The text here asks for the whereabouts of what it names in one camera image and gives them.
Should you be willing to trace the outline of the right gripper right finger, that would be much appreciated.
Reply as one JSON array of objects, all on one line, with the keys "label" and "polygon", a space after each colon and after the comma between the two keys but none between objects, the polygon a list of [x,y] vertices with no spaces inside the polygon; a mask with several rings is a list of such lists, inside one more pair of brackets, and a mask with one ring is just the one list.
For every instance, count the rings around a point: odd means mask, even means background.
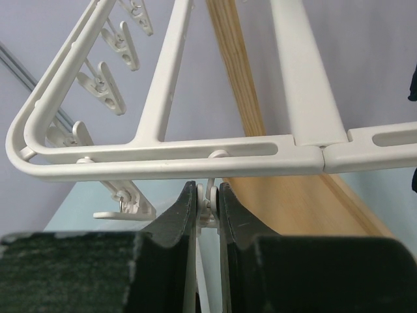
[{"label": "right gripper right finger", "polygon": [[224,312],[415,312],[416,261],[389,237],[282,235],[218,192]]}]

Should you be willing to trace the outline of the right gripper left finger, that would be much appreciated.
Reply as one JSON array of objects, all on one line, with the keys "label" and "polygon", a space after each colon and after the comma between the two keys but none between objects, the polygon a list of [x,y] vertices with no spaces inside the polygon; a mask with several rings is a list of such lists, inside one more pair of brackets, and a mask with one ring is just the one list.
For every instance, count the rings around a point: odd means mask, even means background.
[{"label": "right gripper left finger", "polygon": [[197,187],[139,231],[1,240],[2,312],[194,312]]}]

